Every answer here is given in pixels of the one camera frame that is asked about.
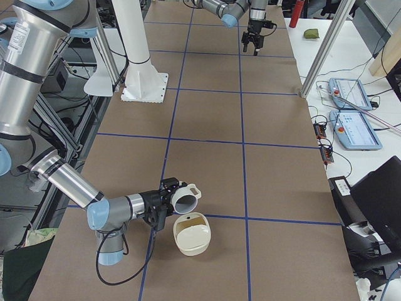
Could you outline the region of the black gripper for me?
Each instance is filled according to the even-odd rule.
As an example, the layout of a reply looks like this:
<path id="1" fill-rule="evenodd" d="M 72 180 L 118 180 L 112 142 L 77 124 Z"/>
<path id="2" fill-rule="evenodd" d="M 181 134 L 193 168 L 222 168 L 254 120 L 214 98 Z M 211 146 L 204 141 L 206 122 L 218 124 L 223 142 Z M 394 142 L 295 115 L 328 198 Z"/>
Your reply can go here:
<path id="1" fill-rule="evenodd" d="M 167 207 L 167 216 L 173 214 L 173 206 L 171 205 L 172 195 L 182 187 L 186 187 L 187 183 L 179 181 L 175 177 L 161 180 L 159 190 L 151 190 L 139 193 L 144 202 L 144 213 L 141 215 L 143 219 L 149 219 L 152 211 L 161 209 L 162 205 Z"/>
<path id="2" fill-rule="evenodd" d="M 247 33 L 242 34 L 241 43 L 243 45 L 242 51 L 247 52 L 248 44 L 253 39 L 254 44 L 254 56 L 257 56 L 259 51 L 263 48 L 263 36 L 261 36 L 261 30 L 266 24 L 265 19 L 250 19 L 248 21 Z"/>

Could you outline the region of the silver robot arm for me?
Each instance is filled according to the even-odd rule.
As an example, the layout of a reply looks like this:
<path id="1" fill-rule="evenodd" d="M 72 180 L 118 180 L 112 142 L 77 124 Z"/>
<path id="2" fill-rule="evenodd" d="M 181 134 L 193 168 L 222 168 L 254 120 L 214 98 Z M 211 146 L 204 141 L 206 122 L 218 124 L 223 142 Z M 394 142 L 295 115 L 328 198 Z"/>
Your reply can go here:
<path id="1" fill-rule="evenodd" d="M 125 68 L 118 71 L 108 49 L 95 1 L 15 1 L 16 22 L 1 60 L 1 174 L 24 169 L 33 187 L 50 182 L 86 212 L 98 241 L 96 263 L 114 265 L 128 252 L 125 232 L 131 220 L 142 218 L 153 230 L 164 228 L 172 213 L 186 214 L 197 205 L 191 185 L 164 179 L 157 190 L 107 198 L 71 167 L 29 119 L 38 112 L 48 127 L 64 139 L 66 128 L 41 95 L 56 51 L 70 38 L 91 38 L 100 44 L 113 84 L 126 76 L 124 100 L 161 102 L 168 76 L 150 61 L 143 16 L 138 1 L 114 1 Z"/>
<path id="2" fill-rule="evenodd" d="M 257 56 L 264 46 L 266 35 L 261 34 L 263 28 L 276 29 L 276 23 L 266 19 L 266 7 L 268 1 L 262 0 L 237 0 L 237 1 L 183 1 L 183 3 L 193 9 L 205 9 L 216 15 L 228 28 L 239 24 L 239 20 L 246 13 L 249 13 L 247 30 L 242 33 L 241 43 L 243 52 L 247 52 L 248 44 L 254 45 L 253 55 Z"/>

